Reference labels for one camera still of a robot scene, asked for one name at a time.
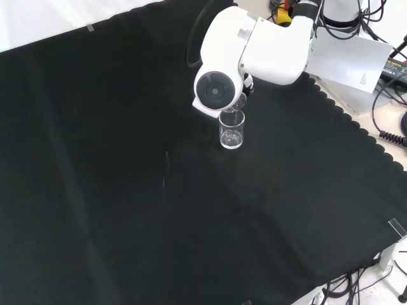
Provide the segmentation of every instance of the glass cup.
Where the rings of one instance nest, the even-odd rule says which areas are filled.
[[[239,148],[243,143],[244,113],[241,110],[222,111],[219,122],[219,137],[222,146],[226,149]]]

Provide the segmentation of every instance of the yellow part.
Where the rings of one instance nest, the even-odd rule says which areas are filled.
[[[278,12],[277,12],[277,24],[283,24],[283,23],[291,23],[292,19],[290,18],[290,16],[288,15],[288,11],[279,8]]]

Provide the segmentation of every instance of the table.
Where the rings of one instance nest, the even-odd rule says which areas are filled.
[[[190,104],[194,18],[149,10],[184,30],[134,11],[1,55],[4,302],[291,304],[397,240],[403,171],[306,74],[256,81],[226,152]]]

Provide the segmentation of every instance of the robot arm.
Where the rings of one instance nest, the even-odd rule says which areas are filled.
[[[217,118],[239,99],[244,74],[278,85],[296,81],[307,62],[319,4],[302,0],[295,9],[288,28],[254,18],[236,6],[220,12],[202,44],[203,65],[195,78],[193,106]]]

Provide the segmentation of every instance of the black cloth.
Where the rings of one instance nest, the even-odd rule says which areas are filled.
[[[220,147],[187,2],[0,54],[2,304],[291,304],[406,227],[402,166],[306,74]]]

